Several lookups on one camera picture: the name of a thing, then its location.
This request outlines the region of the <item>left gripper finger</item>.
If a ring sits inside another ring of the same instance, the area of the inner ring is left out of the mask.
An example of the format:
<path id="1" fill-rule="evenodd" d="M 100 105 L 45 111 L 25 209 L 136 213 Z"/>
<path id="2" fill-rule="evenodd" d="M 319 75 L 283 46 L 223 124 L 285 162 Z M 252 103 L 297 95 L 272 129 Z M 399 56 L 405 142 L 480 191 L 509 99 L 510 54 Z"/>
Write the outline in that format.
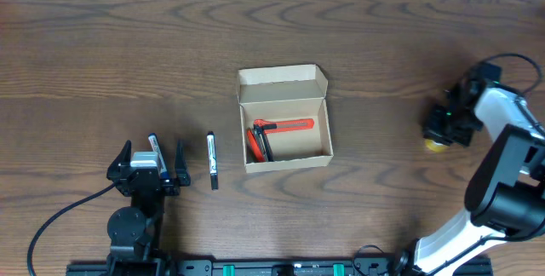
<path id="1" fill-rule="evenodd" d="M 118 181 L 124 169 L 129 167 L 131 157 L 131 141 L 126 141 L 121 152 L 114 158 L 106 171 L 106 178 L 109 181 Z"/>
<path id="2" fill-rule="evenodd" d="M 182 142 L 178 141 L 175 151 L 175 174 L 181 186 L 191 185 L 191 176 L 188 172 Z"/>

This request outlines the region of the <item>yellow tape roll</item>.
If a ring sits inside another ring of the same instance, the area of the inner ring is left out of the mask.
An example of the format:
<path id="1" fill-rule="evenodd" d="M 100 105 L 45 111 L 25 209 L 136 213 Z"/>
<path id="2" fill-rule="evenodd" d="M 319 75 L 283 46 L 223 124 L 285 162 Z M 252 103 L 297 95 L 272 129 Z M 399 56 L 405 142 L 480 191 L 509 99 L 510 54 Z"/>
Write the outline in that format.
<path id="1" fill-rule="evenodd" d="M 443 152 L 448 148 L 448 146 L 438 143 L 431 139 L 426 139 L 424 143 L 425 143 L 425 147 L 431 152 Z"/>

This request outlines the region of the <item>red stapler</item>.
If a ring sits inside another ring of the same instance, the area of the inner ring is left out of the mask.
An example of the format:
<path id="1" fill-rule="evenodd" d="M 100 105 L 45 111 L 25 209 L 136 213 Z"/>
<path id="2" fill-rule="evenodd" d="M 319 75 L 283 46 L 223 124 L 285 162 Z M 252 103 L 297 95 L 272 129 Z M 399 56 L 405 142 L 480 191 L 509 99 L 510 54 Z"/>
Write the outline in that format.
<path id="1" fill-rule="evenodd" d="M 255 124 L 252 129 L 246 130 L 246 138 L 256 162 L 273 162 L 273 151 L 270 147 L 265 130 Z"/>

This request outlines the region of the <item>red utility knife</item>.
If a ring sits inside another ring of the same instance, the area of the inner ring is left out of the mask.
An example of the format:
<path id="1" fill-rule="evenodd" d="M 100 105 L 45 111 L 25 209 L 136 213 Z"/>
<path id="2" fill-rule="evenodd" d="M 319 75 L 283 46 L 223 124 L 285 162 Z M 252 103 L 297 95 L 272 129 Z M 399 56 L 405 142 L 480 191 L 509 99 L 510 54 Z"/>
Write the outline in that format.
<path id="1" fill-rule="evenodd" d="M 254 121 L 254 126 L 263 129 L 266 134 L 273 134 L 312 129 L 314 127 L 314 120 L 312 118 L 284 121 L 267 121 L 264 119 L 256 119 Z"/>

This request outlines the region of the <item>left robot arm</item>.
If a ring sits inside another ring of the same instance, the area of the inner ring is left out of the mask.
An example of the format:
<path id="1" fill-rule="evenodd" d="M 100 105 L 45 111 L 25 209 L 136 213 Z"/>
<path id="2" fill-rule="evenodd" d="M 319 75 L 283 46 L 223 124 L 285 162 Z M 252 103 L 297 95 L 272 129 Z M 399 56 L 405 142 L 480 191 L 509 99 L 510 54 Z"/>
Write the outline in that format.
<path id="1" fill-rule="evenodd" d="M 130 205 L 115 211 L 107 223 L 111 239 L 106 259 L 109 276 L 177 274 L 177 264 L 159 249 L 159 242 L 164 200 L 191 185 L 182 144 L 177 144 L 174 173 L 162 172 L 160 164 L 154 152 L 132 153 L 127 141 L 107 169 L 106 178 L 131 199 Z"/>

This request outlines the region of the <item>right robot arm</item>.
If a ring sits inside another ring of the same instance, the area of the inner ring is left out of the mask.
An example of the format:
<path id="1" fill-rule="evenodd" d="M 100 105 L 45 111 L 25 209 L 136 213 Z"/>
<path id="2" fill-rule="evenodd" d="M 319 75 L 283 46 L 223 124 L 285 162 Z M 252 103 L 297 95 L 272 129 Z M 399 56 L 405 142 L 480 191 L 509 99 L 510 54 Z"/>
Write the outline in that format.
<path id="1" fill-rule="evenodd" d="M 403 250 L 393 275 L 453 275 L 495 246 L 544 234 L 544 128 L 526 92 L 501 82 L 491 58 L 472 66 L 422 126 L 430 149 L 468 147 L 487 130 L 492 145 L 468 183 L 464 206 L 431 235 Z"/>

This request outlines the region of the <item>blue marker pen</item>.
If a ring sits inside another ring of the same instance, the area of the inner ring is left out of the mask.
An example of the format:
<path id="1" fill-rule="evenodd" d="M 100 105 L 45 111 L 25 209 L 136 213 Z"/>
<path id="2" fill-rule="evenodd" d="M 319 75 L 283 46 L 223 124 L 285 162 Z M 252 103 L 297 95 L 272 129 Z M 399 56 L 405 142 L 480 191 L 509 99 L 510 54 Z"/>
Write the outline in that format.
<path id="1" fill-rule="evenodd" d="M 170 175 L 169 175 L 166 163 L 164 162 L 164 156 L 162 154 L 157 135 L 155 133 L 151 133 L 148 136 L 148 140 L 150 142 L 152 150 L 158 155 L 158 160 L 160 163 L 160 166 L 159 166 L 160 178 L 168 180 L 170 178 Z"/>

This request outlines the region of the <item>black marker pen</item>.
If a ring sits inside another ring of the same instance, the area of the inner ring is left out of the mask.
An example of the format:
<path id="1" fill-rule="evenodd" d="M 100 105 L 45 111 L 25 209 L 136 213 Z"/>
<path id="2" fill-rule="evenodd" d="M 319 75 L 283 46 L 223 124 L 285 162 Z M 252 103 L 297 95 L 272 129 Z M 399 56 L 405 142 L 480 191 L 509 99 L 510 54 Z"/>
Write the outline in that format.
<path id="1" fill-rule="evenodd" d="M 217 166 L 217 157 L 216 157 L 216 149 L 215 149 L 215 134 L 213 132 L 209 132 L 207 134 L 206 140 L 207 140 L 207 148 L 208 148 L 208 154 L 209 154 L 209 174 L 210 174 L 211 189 L 215 191 L 219 189 L 218 166 Z"/>

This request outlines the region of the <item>open cardboard box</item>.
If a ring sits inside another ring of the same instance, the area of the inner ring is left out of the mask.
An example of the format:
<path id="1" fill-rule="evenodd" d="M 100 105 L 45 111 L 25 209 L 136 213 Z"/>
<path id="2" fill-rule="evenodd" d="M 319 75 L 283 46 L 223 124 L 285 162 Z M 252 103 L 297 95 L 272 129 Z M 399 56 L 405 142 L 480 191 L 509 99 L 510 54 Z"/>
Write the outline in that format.
<path id="1" fill-rule="evenodd" d="M 326 93 L 328 80 L 316 64 L 241 69 L 237 95 L 248 174 L 322 167 L 334 156 Z M 256 119 L 267 121 L 312 118 L 312 129 L 266 134 L 273 162 L 256 162 L 246 130 Z"/>

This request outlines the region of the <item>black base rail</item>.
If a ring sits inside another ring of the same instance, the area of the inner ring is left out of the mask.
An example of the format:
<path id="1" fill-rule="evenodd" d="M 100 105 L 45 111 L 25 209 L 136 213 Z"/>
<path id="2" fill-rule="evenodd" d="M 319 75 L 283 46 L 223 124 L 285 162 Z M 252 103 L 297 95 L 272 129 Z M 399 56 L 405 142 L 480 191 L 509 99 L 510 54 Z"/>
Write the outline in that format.
<path id="1" fill-rule="evenodd" d="M 392 273 L 393 269 L 385 257 L 314 262 L 185 260 L 168 263 L 162 261 L 75 263 L 66 267 L 66 276 L 380 276 Z"/>

